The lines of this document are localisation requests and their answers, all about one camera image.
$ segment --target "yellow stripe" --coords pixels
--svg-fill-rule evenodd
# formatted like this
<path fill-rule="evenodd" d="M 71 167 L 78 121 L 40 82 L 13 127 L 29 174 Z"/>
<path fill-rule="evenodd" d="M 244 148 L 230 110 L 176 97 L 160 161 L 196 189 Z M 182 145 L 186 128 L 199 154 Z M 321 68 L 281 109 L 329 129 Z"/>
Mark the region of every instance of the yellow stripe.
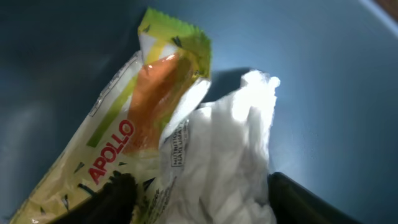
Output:
<path fill-rule="evenodd" d="M 150 48 L 150 52 L 148 53 L 147 58 L 145 59 L 145 64 L 149 64 L 155 62 L 159 59 L 161 53 L 163 52 L 164 47 L 167 42 L 164 40 L 157 39 L 155 44 Z"/>

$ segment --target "plastic wrapper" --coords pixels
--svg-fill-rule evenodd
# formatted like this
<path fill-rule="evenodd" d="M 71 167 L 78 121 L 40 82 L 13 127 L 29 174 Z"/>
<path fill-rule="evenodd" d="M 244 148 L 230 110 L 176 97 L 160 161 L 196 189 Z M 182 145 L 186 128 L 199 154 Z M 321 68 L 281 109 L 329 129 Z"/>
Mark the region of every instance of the plastic wrapper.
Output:
<path fill-rule="evenodd" d="M 251 71 L 238 91 L 180 123 L 160 148 L 162 180 L 173 187 L 156 223 L 276 223 L 267 175 L 278 86 Z"/>
<path fill-rule="evenodd" d="M 48 223 L 107 183 L 114 170 L 138 183 L 132 223 L 162 213 L 159 143 L 201 102 L 210 86 L 210 41 L 203 31 L 148 9 L 137 52 L 101 92 L 60 157 L 11 223 Z M 163 201 L 153 207 L 153 201 Z"/>

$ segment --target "black object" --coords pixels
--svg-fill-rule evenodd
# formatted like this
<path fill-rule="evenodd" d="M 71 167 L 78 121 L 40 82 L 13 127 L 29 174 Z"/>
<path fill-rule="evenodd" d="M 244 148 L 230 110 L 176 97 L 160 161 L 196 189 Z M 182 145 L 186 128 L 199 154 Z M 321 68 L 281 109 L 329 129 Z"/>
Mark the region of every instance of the black object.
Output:
<path fill-rule="evenodd" d="M 268 181 L 269 200 L 279 224 L 358 223 L 283 173 L 270 175 Z"/>
<path fill-rule="evenodd" d="M 111 183 L 52 224 L 130 223 L 137 199 L 136 181 L 131 174 L 113 174 Z"/>

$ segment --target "dark blue background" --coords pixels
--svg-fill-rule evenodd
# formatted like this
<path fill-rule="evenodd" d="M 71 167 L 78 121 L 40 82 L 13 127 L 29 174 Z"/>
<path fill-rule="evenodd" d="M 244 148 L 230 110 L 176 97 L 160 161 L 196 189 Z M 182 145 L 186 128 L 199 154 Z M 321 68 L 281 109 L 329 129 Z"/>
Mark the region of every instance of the dark blue background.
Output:
<path fill-rule="evenodd" d="M 250 68 L 280 78 L 272 170 L 359 221 L 398 222 L 398 41 L 357 1 L 18 2 L 0 10 L 1 218 L 139 48 L 136 27 L 150 5 L 213 40 L 206 100 L 238 87 Z"/>

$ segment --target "green stripe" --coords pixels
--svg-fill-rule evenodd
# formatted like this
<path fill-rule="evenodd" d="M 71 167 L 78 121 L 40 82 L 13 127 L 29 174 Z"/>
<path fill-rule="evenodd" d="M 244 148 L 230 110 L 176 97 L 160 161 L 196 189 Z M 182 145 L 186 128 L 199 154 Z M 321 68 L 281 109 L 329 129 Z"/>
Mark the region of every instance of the green stripe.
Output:
<path fill-rule="evenodd" d="M 87 146 L 96 147 L 98 145 L 105 131 L 108 130 L 109 126 L 119 115 L 122 106 L 126 103 L 127 99 L 131 95 L 134 87 L 136 86 L 137 77 L 138 75 L 135 75 L 134 77 L 131 78 L 131 80 L 126 85 L 124 90 L 113 102 L 112 106 L 106 113 L 104 119 L 100 122 L 94 134 L 91 136 L 90 140 L 88 140 Z"/>

